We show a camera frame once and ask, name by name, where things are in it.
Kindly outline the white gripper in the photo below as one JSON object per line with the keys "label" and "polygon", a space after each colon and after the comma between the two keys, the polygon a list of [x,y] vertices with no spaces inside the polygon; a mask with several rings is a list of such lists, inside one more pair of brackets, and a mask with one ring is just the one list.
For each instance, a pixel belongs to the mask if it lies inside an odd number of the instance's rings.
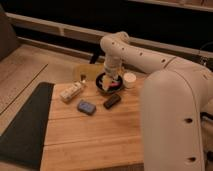
{"label": "white gripper", "polygon": [[107,91],[109,89],[111,78],[117,79],[118,72],[122,66],[122,60],[113,56],[106,56],[104,61],[104,71],[105,75],[102,79],[102,88]]}

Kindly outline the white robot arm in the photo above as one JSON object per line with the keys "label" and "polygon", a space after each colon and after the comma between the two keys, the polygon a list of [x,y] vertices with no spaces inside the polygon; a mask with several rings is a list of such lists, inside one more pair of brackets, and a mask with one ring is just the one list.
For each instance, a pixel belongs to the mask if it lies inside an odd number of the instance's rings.
{"label": "white robot arm", "polygon": [[213,101],[213,71],[184,58],[132,46],[125,32],[100,40],[104,69],[122,62],[148,75],[140,92],[144,171],[206,171],[201,116]]}

